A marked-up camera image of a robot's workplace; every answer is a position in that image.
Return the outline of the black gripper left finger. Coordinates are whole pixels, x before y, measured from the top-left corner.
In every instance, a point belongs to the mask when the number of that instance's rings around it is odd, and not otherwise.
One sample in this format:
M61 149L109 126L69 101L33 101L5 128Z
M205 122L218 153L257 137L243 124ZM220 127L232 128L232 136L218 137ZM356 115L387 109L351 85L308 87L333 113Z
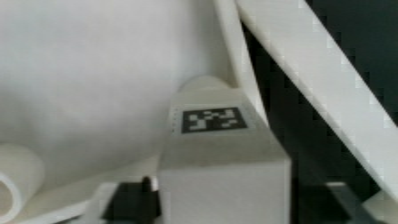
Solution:
M159 196L152 179L99 185L76 224L156 224Z

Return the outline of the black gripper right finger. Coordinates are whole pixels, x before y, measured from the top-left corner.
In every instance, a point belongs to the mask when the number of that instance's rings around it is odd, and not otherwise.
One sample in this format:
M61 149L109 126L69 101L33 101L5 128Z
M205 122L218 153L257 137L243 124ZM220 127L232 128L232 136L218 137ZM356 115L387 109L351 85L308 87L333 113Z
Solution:
M365 211L358 197L344 182L326 182L326 189L349 216L351 224L378 224L378 220Z

